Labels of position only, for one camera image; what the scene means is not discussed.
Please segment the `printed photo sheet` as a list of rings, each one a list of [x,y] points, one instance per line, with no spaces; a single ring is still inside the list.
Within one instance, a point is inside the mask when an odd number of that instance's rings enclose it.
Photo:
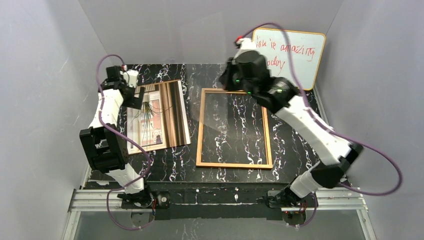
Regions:
[[[127,110],[127,137],[146,152],[191,144],[182,81],[138,86],[141,94],[141,108]]]

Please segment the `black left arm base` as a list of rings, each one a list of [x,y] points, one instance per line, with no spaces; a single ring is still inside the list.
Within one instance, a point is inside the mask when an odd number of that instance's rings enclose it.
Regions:
[[[135,194],[120,193],[122,209],[168,209],[170,207],[170,193],[168,191],[145,191]]]

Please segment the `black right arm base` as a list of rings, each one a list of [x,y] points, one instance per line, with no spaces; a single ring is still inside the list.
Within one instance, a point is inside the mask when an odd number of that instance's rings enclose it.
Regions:
[[[269,190],[265,195],[265,204],[270,208],[297,208],[305,210],[307,207],[315,206],[314,193],[310,193],[303,198],[297,197],[294,193],[286,193],[284,190]]]

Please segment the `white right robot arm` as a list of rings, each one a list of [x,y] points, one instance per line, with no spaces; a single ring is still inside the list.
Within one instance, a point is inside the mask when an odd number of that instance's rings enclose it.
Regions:
[[[320,162],[297,176],[280,195],[299,201],[319,188],[334,188],[363,146],[331,133],[329,126],[304,103],[300,90],[285,77],[273,77],[263,55],[247,50],[230,57],[219,77],[225,91],[244,91],[257,104],[289,124],[317,153]]]

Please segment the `yellow-framed whiteboard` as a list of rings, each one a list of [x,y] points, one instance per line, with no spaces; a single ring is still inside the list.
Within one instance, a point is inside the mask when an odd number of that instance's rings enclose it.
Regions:
[[[326,36],[323,33],[287,31],[289,43],[281,31],[272,28],[256,28],[252,37],[257,51],[264,55],[272,77],[284,77],[294,85],[291,76],[289,54],[295,74],[305,91],[314,88]]]

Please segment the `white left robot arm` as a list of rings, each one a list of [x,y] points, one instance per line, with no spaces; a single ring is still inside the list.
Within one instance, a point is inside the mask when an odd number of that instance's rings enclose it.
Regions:
[[[129,164],[127,142],[119,135],[121,107],[140,110],[145,89],[137,89],[138,73],[125,65],[106,68],[107,77],[100,83],[96,113],[79,138],[92,170],[114,178],[126,194],[145,189],[144,180]]]

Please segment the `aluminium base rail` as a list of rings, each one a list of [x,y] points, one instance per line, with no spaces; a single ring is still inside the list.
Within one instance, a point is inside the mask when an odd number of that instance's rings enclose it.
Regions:
[[[282,220],[288,226],[299,228],[311,222],[318,211],[347,210],[356,212],[367,240],[376,238],[368,207],[360,193],[341,187],[320,188],[296,204],[278,202],[279,193],[280,187],[272,184],[207,183],[195,186],[193,183],[162,183],[153,189],[153,198],[142,204],[122,199],[121,190],[76,190],[70,202],[63,239],[75,237],[83,212],[148,213],[158,221],[265,218]]]

